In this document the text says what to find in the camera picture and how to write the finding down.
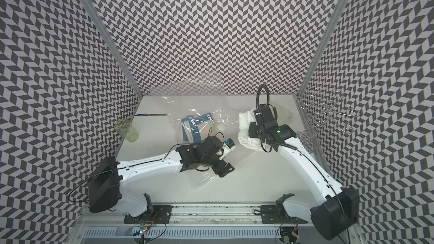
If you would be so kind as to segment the white towel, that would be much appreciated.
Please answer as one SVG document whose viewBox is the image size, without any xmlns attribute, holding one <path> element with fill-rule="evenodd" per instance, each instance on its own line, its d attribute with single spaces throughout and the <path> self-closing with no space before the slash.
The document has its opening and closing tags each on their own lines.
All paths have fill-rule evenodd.
<svg viewBox="0 0 434 244">
<path fill-rule="evenodd" d="M 249 137 L 249 126 L 250 123 L 256 123 L 256 119 L 253 113 L 254 109 L 252 108 L 249 111 L 244 113 L 239 113 L 238 115 L 238 123 L 239 123 L 239 132 L 238 132 L 238 141 L 239 143 L 247 149 L 251 149 L 254 151 L 265 152 L 260 143 L 260 139 Z"/>
</svg>

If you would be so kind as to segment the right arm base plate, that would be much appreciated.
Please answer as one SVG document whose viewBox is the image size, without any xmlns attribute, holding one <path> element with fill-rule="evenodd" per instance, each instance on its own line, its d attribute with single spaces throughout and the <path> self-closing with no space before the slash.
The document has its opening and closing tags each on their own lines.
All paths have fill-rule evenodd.
<svg viewBox="0 0 434 244">
<path fill-rule="evenodd" d="M 296 217 L 289 216 L 283 206 L 261 205 L 259 210 L 253 211 L 254 215 L 260 216 L 263 224 L 307 224 L 308 222 Z"/>
</svg>

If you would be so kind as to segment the blue and cream towel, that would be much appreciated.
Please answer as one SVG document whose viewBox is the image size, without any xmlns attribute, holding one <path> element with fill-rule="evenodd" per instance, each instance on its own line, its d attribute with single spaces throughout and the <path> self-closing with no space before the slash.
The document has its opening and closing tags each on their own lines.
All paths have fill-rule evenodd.
<svg viewBox="0 0 434 244">
<path fill-rule="evenodd" d="M 215 122 L 211 114 L 190 115 L 181 120 L 183 141 L 199 143 L 212 135 Z"/>
</svg>

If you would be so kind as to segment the clear plastic vacuum bag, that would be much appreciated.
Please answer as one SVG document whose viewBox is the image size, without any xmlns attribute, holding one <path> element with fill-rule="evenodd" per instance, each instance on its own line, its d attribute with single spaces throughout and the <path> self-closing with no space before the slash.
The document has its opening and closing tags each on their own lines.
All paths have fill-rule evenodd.
<svg viewBox="0 0 434 244">
<path fill-rule="evenodd" d="M 205 163 L 189 172 L 195 189 L 236 176 L 235 168 L 250 154 L 238 141 L 242 109 L 236 107 L 237 97 L 226 96 L 224 86 L 211 81 L 171 82 L 150 88 L 149 94 L 162 99 L 176 149 L 192 144 L 194 150 L 215 151 L 214 156 L 202 155 Z"/>
</svg>

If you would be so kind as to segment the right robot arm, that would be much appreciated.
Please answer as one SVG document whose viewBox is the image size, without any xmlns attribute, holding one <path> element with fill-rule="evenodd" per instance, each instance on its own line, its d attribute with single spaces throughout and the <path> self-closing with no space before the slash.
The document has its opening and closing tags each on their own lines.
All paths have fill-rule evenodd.
<svg viewBox="0 0 434 244">
<path fill-rule="evenodd" d="M 290 195 L 281 202 L 284 213 L 313 224 L 330 241 L 358 222 L 359 192 L 335 180 L 306 150 L 297 134 L 277 122 L 277 110 L 261 104 L 253 111 L 249 133 L 285 158 L 311 191 L 310 201 Z"/>
</svg>

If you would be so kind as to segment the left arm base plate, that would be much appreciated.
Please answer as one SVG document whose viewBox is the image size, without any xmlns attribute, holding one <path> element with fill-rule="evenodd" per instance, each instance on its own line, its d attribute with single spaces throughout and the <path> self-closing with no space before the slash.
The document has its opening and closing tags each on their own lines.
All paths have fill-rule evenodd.
<svg viewBox="0 0 434 244">
<path fill-rule="evenodd" d="M 133 217 L 130 214 L 126 214 L 124 218 L 124 224 L 140 224 L 140 223 L 151 223 L 154 221 L 162 221 L 166 224 L 169 223 L 173 206 L 169 204 L 156 205 L 153 206 L 153 210 L 147 210 L 142 213 L 140 216 Z"/>
</svg>

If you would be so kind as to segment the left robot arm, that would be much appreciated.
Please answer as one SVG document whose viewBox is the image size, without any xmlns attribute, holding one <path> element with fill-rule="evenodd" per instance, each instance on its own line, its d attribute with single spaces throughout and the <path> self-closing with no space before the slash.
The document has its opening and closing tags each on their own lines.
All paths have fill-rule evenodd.
<svg viewBox="0 0 434 244">
<path fill-rule="evenodd" d="M 234 171 L 234 166 L 225 157 L 235 150 L 233 139 L 221 141 L 209 136 L 196 143 L 179 143 L 168 153 L 151 158 L 117 161 L 105 158 L 88 177 L 88 204 L 91 213 L 100 213 L 111 208 L 133 217 L 151 211 L 148 194 L 138 194 L 128 186 L 136 181 L 165 174 L 208 167 L 223 178 Z"/>
</svg>

